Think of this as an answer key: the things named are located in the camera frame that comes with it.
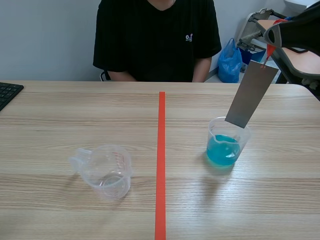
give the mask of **blue plastic bag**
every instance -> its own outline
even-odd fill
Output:
[[[227,46],[222,50],[218,60],[218,77],[224,83],[239,82],[239,74],[242,66],[240,49],[236,47],[235,40],[230,39]]]

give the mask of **white wall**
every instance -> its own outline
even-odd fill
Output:
[[[99,80],[100,0],[0,0],[0,79]]]
[[[283,0],[266,0],[265,7],[268,9],[273,9],[279,14],[283,14],[287,17],[296,16],[297,13],[288,9]]]
[[[231,38],[237,38],[250,13],[265,8],[266,0],[214,0],[222,48]],[[217,67],[220,53],[213,57],[211,69]]]

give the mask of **person's arm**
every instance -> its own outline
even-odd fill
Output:
[[[211,67],[212,57],[201,58],[195,60],[194,70],[193,70],[193,83],[204,83],[210,67]]]
[[[201,18],[199,33],[194,38],[195,64],[192,82],[203,83],[209,73],[212,56],[221,51],[221,43],[214,1],[201,0],[197,2],[200,6]]]
[[[114,81],[134,81],[128,70],[122,33],[121,1],[102,0],[96,17],[93,65]]]
[[[108,71],[108,74],[111,80],[116,82],[136,82],[137,81],[127,71],[123,71],[123,72]]]

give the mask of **blue liquid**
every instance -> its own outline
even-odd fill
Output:
[[[241,153],[237,140],[226,135],[215,135],[215,138],[212,137],[206,147],[208,158],[218,165],[228,166],[234,164]]]

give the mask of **wooden table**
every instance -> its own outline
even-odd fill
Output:
[[[168,240],[318,240],[320,104],[272,85],[232,170],[204,161],[209,121],[239,85],[2,81],[25,89],[0,112],[1,240],[152,240],[159,91],[166,92]],[[128,195],[99,199],[68,163],[76,148],[124,146]]]

